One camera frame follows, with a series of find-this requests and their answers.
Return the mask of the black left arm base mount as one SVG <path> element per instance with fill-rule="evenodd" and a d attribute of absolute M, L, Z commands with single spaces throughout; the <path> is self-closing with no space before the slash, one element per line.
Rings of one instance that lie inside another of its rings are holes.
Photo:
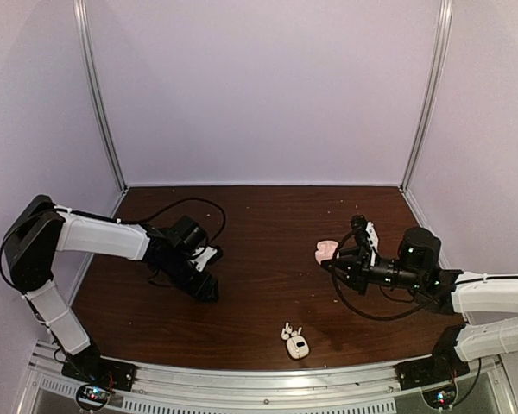
<path fill-rule="evenodd" d="M 136 366 L 103 358 L 99 354 L 68 355 L 61 368 L 64 377 L 114 391 L 130 392 Z"/>

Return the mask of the pink earbud case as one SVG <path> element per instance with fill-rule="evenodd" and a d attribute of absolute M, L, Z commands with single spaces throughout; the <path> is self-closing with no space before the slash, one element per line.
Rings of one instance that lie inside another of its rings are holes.
<path fill-rule="evenodd" d="M 315 260 L 320 265 L 325 260 L 330 260 L 338 247 L 334 240 L 318 241 L 314 253 Z"/>

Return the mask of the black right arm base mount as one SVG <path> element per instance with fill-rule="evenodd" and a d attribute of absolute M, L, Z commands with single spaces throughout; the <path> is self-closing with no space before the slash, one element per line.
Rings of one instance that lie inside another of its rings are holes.
<path fill-rule="evenodd" d="M 403 361 L 395 366 L 395 373 L 403 391 L 449 383 L 470 372 L 468 363 L 452 362 L 444 357 L 429 356 Z"/>

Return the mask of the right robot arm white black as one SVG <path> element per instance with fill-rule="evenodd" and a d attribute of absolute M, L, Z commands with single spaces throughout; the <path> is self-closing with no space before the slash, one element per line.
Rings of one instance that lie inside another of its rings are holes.
<path fill-rule="evenodd" d="M 396 319 L 422 309 L 463 317 L 464 325 L 452 335 L 452 348 L 442 348 L 426 360 L 431 380 L 444 380 L 458 360 L 518 352 L 518 274 L 444 269 L 439 265 L 440 239 L 422 227 L 405 231 L 394 259 L 379 255 L 371 223 L 355 226 L 346 238 L 354 239 L 355 246 L 333 240 L 316 245 L 315 260 L 335 286 L 346 285 L 360 295 L 369 285 L 407 291 L 416 306 Z"/>

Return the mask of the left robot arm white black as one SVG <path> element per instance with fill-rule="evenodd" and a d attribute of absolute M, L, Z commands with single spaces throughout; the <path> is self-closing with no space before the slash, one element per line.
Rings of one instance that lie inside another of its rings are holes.
<path fill-rule="evenodd" d="M 219 299 L 218 280 L 207 268 L 223 251 L 198 222 L 183 216 L 157 228 L 159 215 L 127 221 L 74 210 L 36 196 L 6 231 L 0 244 L 0 276 L 17 291 L 50 331 L 66 364 L 89 383 L 108 373 L 98 346 L 54 281 L 61 252 L 110 256 L 141 262 L 199 303 Z"/>

